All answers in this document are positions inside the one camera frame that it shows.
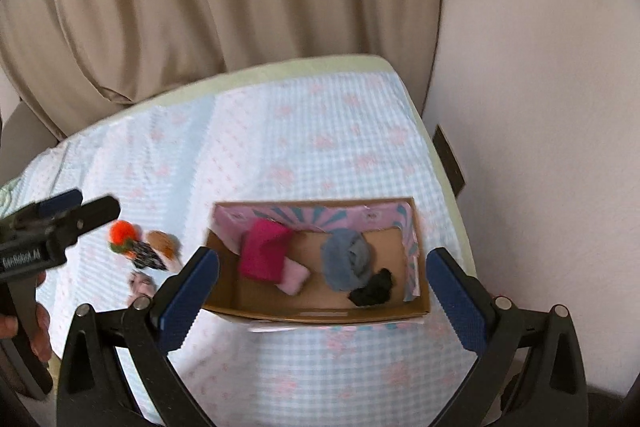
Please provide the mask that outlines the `person's left hand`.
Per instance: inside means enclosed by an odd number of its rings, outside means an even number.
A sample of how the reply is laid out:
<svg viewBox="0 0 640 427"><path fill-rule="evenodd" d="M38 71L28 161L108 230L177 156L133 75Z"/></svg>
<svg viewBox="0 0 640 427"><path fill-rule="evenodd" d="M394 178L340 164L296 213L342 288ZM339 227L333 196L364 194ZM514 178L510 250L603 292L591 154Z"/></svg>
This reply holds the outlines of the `person's left hand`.
<svg viewBox="0 0 640 427"><path fill-rule="evenodd" d="M24 281L9 283L9 295L15 312L1 313L1 339L14 338L20 325L25 326L32 352L42 363L48 363L52 357L50 315L41 303L37 303L35 289L41 286L46 278L47 274L40 272Z"/></svg>

